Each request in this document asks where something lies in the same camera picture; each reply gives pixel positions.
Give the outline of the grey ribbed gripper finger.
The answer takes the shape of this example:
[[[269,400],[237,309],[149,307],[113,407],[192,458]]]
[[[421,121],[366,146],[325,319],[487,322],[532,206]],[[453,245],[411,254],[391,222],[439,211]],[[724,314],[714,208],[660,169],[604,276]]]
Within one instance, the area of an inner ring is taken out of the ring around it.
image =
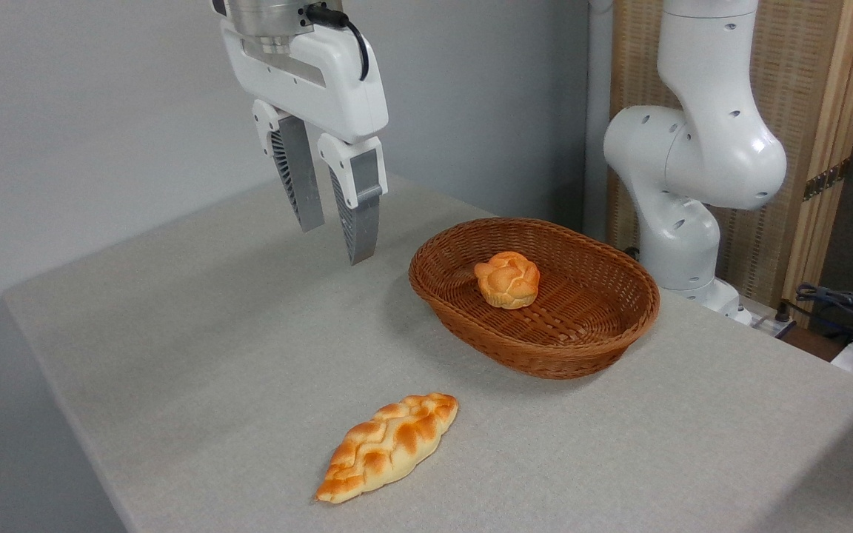
[[[252,115],[264,154],[272,158],[302,232],[324,224],[321,193],[302,119],[254,100]]]
[[[381,141],[349,144],[322,133],[318,151],[329,168],[349,262],[358,264],[375,253],[380,197],[388,192]]]

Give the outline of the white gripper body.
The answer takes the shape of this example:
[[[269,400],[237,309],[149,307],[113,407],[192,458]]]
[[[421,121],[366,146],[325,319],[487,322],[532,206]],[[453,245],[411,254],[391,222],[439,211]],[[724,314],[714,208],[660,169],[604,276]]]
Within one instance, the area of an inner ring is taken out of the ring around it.
[[[358,143],[388,125],[384,88],[370,43],[364,81],[358,41],[348,30],[315,27],[293,38],[289,54],[248,53],[251,45],[228,21],[222,37],[241,87],[257,100],[318,126],[341,141]]]

